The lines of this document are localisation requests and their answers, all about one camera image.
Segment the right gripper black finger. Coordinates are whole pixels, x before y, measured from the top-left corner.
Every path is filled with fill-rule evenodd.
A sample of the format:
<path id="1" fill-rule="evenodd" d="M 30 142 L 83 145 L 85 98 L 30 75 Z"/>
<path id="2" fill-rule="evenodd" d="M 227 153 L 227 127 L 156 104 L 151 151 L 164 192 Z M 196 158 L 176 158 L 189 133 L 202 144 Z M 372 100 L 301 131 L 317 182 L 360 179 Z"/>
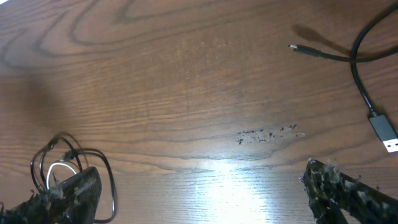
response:
<path id="1" fill-rule="evenodd" d="M 101 195 L 95 167 L 64 180 L 42 194 L 1 212 L 3 224 L 92 224 Z"/>

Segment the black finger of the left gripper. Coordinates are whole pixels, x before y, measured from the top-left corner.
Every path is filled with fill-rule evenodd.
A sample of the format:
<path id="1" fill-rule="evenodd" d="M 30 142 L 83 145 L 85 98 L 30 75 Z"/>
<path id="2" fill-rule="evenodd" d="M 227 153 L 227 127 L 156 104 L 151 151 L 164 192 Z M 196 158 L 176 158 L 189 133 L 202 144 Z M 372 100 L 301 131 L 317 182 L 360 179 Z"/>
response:
<path id="1" fill-rule="evenodd" d="M 354 179 L 335 166 L 310 159 L 301 181 L 315 223 L 397 223 L 397 200 Z"/>

